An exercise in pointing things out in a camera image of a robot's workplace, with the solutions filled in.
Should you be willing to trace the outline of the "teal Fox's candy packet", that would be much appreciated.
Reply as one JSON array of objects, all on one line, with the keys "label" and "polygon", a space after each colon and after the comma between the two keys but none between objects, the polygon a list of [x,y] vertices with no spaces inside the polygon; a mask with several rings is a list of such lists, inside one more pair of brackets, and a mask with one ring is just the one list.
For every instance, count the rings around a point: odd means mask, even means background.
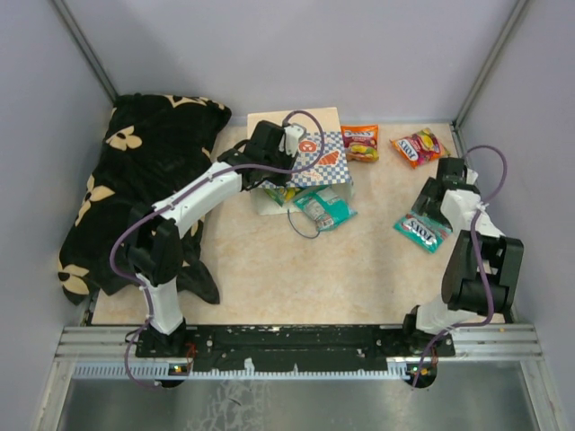
[{"label": "teal Fox's candy packet", "polygon": [[448,226],[413,211],[398,219],[394,229],[429,253],[435,253],[452,233]]}]

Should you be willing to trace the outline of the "green snack packet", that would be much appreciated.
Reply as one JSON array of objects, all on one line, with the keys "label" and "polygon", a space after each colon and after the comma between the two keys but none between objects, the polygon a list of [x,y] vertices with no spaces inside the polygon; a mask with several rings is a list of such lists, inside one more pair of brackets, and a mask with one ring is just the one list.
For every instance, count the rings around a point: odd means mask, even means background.
[{"label": "green snack packet", "polygon": [[278,187],[274,189],[265,189],[265,193],[280,207],[290,202],[295,196],[303,191],[298,187]]}]

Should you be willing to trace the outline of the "orange Fox's candy packet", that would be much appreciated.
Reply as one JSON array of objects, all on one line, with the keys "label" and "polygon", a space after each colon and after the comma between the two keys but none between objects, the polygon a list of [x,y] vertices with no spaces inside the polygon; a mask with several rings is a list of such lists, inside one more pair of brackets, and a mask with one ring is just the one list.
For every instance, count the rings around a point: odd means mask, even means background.
[{"label": "orange Fox's candy packet", "polygon": [[451,155],[430,128],[392,139],[390,144],[413,169]]}]

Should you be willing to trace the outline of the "blue checkered paper bag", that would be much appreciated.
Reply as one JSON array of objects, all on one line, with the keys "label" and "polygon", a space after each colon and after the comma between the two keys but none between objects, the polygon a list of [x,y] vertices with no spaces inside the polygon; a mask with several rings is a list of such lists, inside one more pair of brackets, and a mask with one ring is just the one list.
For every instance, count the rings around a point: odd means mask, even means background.
[{"label": "blue checkered paper bag", "polygon": [[298,124],[306,129],[306,135],[299,144],[294,172],[288,183],[285,186],[276,186],[264,181],[257,189],[251,191],[252,205],[258,215],[286,215],[288,219],[291,219],[294,213],[301,212],[293,204],[295,198],[280,207],[264,191],[278,187],[298,187],[305,192],[320,186],[330,186],[349,203],[353,196],[353,179],[345,154],[340,117],[336,108],[309,109],[303,113],[288,110],[253,113],[248,116],[248,132],[252,133],[262,120],[281,126]]}]

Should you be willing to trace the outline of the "orange striped snack packet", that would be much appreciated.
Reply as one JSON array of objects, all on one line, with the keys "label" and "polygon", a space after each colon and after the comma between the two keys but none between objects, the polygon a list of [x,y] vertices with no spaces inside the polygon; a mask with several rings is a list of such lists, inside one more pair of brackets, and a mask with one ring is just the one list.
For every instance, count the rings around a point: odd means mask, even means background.
[{"label": "orange striped snack packet", "polygon": [[348,161],[372,163],[379,160],[378,125],[341,126]]}]

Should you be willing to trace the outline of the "black floral plush blanket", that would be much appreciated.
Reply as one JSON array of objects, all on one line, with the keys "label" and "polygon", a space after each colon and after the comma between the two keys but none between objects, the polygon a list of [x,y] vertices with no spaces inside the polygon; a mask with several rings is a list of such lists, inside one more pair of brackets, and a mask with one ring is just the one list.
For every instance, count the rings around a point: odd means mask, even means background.
[{"label": "black floral plush blanket", "polygon": [[109,256],[131,224],[131,209],[150,207],[204,173],[231,116],[225,104],[201,96],[134,93],[116,99],[98,163],[58,254],[57,277],[70,303],[129,286],[111,269]]}]

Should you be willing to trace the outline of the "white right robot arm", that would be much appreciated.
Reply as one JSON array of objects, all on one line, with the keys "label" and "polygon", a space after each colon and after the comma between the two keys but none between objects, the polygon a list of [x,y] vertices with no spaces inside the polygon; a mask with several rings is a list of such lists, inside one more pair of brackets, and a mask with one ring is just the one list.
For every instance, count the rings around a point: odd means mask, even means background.
[{"label": "white right robot arm", "polygon": [[476,178],[463,159],[441,159],[411,211],[394,226],[428,252],[437,251],[449,236],[456,240],[439,294],[403,320],[402,347],[412,355],[425,353],[441,332],[474,318],[489,323],[513,305],[524,244],[492,222]]}]

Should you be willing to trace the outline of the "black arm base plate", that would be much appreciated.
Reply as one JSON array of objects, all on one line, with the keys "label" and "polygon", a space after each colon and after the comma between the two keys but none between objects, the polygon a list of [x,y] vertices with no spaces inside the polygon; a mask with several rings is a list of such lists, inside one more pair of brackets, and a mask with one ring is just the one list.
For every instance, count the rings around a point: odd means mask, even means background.
[{"label": "black arm base plate", "polygon": [[170,336],[144,330],[136,356],[189,359],[201,371],[232,370],[250,358],[262,371],[385,370],[393,357],[418,358],[432,336],[402,325],[197,325]]}]

